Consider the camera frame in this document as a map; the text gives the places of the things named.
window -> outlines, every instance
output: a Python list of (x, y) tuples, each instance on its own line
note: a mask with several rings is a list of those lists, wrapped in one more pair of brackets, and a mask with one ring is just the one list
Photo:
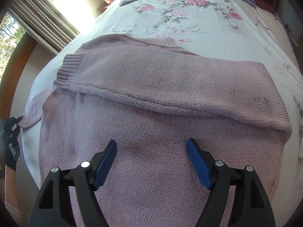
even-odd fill
[(8, 13), (0, 24), (0, 81), (6, 65), (25, 30)]

sweater sleeve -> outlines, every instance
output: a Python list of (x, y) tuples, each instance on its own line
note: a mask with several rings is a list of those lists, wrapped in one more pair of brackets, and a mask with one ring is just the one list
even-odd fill
[(10, 204), (8, 204), (7, 202), (5, 202), (5, 207), (8, 210), (8, 212), (10, 213), (10, 215), (13, 217), (13, 219), (15, 220), (15, 222), (19, 226), (22, 226), (21, 212), (18, 209), (16, 209), (13, 206), (11, 206)]

forearm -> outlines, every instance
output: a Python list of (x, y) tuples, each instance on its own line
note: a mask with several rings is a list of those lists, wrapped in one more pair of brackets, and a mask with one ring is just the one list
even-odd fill
[(19, 199), (16, 184), (16, 172), (5, 166), (5, 201), (19, 210)]

beige curtain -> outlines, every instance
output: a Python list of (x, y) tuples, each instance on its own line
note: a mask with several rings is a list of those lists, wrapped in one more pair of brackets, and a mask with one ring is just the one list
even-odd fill
[(58, 54), (79, 31), (48, 0), (15, 0), (9, 14), (48, 51)]

silver bolt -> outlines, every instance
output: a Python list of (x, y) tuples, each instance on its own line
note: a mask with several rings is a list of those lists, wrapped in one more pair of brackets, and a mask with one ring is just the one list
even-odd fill
[(220, 160), (217, 160), (215, 164), (216, 164), (216, 166), (223, 166), (224, 165), (223, 161), (220, 161)]
[(252, 166), (247, 166), (246, 169), (247, 169), (249, 172), (254, 171), (254, 168), (253, 168)]
[(52, 173), (56, 173), (58, 170), (59, 170), (59, 168), (56, 167), (56, 166), (54, 166), (54, 167), (51, 169), (51, 172), (52, 172)]
[(88, 167), (90, 165), (90, 163), (88, 162), (88, 161), (83, 161), (82, 163), (81, 163), (81, 166), (83, 167), (83, 168), (86, 168), (86, 167)]

